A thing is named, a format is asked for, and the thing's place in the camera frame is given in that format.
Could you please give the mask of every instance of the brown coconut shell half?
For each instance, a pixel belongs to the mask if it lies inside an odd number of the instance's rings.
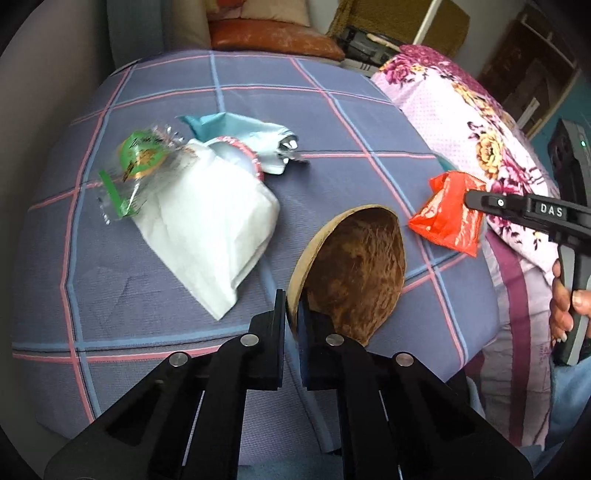
[[[287,289],[297,332],[301,292],[310,309],[329,315],[335,331],[363,346],[388,319],[402,292],[406,259],[396,214],[381,205],[347,210],[328,222],[298,260]]]

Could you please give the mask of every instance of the orange pillow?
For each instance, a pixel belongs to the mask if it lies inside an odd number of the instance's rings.
[[[214,50],[258,50],[309,55],[342,61],[345,54],[334,40],[310,27],[275,20],[210,22]]]

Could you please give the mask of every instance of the green label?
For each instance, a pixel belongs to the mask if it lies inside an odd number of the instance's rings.
[[[140,179],[151,174],[168,155],[161,137],[151,131],[137,131],[121,147],[119,160],[123,181]]]

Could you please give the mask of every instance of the pillow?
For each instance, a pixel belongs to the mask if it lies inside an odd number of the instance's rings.
[[[185,48],[211,48],[209,26],[207,24],[207,6],[203,0],[170,0],[170,17],[165,35],[168,38],[167,50]]]
[[[197,0],[194,3],[196,3],[196,4],[204,3],[205,10],[207,11],[208,14],[216,14],[220,11],[220,8],[217,5],[216,0]]]
[[[245,0],[217,0],[219,8],[236,8],[241,7]]]
[[[306,0],[246,0],[238,8],[222,10],[218,15],[211,15],[209,18],[210,20],[228,20],[231,18],[277,20],[305,27],[310,26]]]
[[[219,20],[209,24],[215,50],[258,50],[342,61],[345,54],[310,27],[274,20]]]

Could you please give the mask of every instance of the pink floral fabric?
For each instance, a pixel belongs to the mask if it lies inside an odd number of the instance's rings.
[[[405,53],[387,62],[372,80],[406,114],[429,147],[463,171],[487,182],[496,193],[551,195],[545,175],[530,152],[503,123],[488,95],[470,89],[449,61]],[[529,262],[553,278],[556,246],[546,235],[489,216],[493,230]]]
[[[485,181],[490,192],[557,195],[527,139],[484,88],[430,48],[401,50],[372,80],[434,152]],[[496,241],[482,248],[498,292],[502,330],[478,355],[486,419],[515,446],[543,446],[550,408],[548,304],[557,249],[539,232],[494,216],[487,221],[497,234],[487,238]]]
[[[425,45],[403,45],[400,47],[400,50],[415,63],[420,63],[425,67],[438,68],[460,79],[470,90],[487,98],[498,115],[501,116],[503,107],[499,102],[497,102],[492,95],[472,77],[472,75],[453,63],[445,55],[441,55],[437,50],[433,50],[431,47]]]

